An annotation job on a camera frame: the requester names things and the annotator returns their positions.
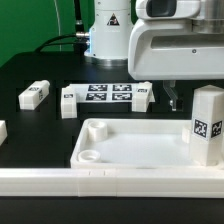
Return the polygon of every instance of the silver component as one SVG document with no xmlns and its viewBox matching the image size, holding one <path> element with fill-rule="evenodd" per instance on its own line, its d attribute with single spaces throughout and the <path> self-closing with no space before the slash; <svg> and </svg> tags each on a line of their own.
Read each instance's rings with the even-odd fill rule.
<svg viewBox="0 0 224 224">
<path fill-rule="evenodd" d="M 105 67 L 127 66 L 128 59 L 99 59 L 85 56 L 85 61 L 88 63 L 101 65 Z"/>
<path fill-rule="evenodd" d="M 170 97 L 170 106 L 172 107 L 172 111 L 177 110 L 177 100 L 178 100 L 178 95 L 177 91 L 175 90 L 175 80 L 164 80 L 163 81 L 163 88 L 165 89 L 166 93 Z"/>
<path fill-rule="evenodd" d="M 88 32 L 77 32 L 76 37 L 77 38 L 89 38 L 89 33 Z"/>
<path fill-rule="evenodd" d="M 75 23 L 76 25 L 82 25 L 83 24 L 83 22 L 82 22 L 82 20 L 76 20 L 76 23 Z"/>
<path fill-rule="evenodd" d="M 224 33 L 224 0 L 202 0 L 199 15 L 193 19 L 193 32 Z"/>
</svg>

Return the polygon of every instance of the green backdrop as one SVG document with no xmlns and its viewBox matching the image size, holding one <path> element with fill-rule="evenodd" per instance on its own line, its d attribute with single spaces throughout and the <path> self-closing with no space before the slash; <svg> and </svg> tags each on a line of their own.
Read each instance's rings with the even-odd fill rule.
<svg viewBox="0 0 224 224">
<path fill-rule="evenodd" d="M 61 34 L 75 32 L 73 0 L 0 0 L 0 66 L 13 55 L 33 51 L 44 41 L 58 36 L 57 2 Z M 80 0 L 85 30 L 94 22 L 94 0 Z M 132 20 L 135 0 L 132 0 Z M 59 47 L 46 50 L 59 50 Z"/>
</svg>

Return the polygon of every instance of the black table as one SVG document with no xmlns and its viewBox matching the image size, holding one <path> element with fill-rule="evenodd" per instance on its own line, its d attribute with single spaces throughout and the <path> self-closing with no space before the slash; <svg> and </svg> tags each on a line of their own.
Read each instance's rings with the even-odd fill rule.
<svg viewBox="0 0 224 224">
<path fill-rule="evenodd" d="M 35 111 L 21 111 L 18 95 L 34 81 L 48 80 L 50 94 Z M 86 64 L 72 52 L 21 53 L 0 69 L 0 120 L 8 138 L 0 148 L 1 168 L 68 168 L 87 118 L 191 119 L 193 91 L 223 80 L 177 81 L 183 112 L 172 112 L 161 81 L 153 82 L 156 103 L 147 113 L 129 103 L 78 104 L 78 119 L 61 119 L 61 88 L 71 83 L 127 83 L 127 68 Z M 0 223 L 223 223 L 223 199 L 1 197 Z"/>
</svg>

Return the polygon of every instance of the black cable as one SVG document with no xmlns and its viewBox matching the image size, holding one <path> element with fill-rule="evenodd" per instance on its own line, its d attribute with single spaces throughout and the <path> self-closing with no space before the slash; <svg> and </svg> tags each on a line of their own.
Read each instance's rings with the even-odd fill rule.
<svg viewBox="0 0 224 224">
<path fill-rule="evenodd" d="M 52 43 L 56 40 L 62 40 L 62 39 L 72 38 L 72 37 L 76 37 L 76 34 L 65 34 L 65 35 L 61 35 L 61 36 L 51 38 L 51 39 L 47 40 L 46 42 L 44 42 L 41 46 L 36 48 L 35 52 L 40 52 L 47 44 L 50 44 L 50 43 Z"/>
<path fill-rule="evenodd" d="M 82 16 L 81 16 L 81 7 L 80 7 L 80 1 L 74 0 L 74 6 L 75 6 L 75 30 L 76 32 L 84 32 L 84 25 L 82 22 Z"/>
<path fill-rule="evenodd" d="M 50 46 L 62 46 L 62 45 L 74 45 L 74 44 L 86 44 L 86 41 L 78 41 L 78 42 L 65 42 L 65 43 L 49 43 L 49 44 L 45 44 L 45 45 L 41 45 L 40 47 L 38 47 L 35 52 L 36 53 L 40 53 L 42 49 L 44 49 L 45 47 L 50 47 Z"/>
<path fill-rule="evenodd" d="M 79 0 L 74 0 L 74 4 L 75 4 L 75 18 L 76 20 L 82 20 Z"/>
</svg>

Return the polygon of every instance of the white rectangular block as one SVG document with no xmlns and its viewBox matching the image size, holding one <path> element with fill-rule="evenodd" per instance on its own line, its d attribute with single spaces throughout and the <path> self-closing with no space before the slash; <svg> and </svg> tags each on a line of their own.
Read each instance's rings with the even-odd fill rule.
<svg viewBox="0 0 224 224">
<path fill-rule="evenodd" d="M 19 95 L 21 110 L 34 110 L 49 94 L 50 83 L 46 80 L 36 81 Z"/>
<path fill-rule="evenodd" d="M 62 119 L 77 117 L 76 93 L 70 86 L 61 90 L 61 117 Z"/>
<path fill-rule="evenodd" d="M 216 165 L 221 158 L 224 90 L 205 86 L 195 90 L 190 156 L 201 165 Z"/>
<path fill-rule="evenodd" d="M 136 93 L 132 97 L 132 111 L 146 112 L 152 97 L 152 83 L 139 83 Z"/>
<path fill-rule="evenodd" d="M 4 142 L 7 137 L 7 130 L 5 121 L 0 121 L 0 145 Z"/>
</svg>

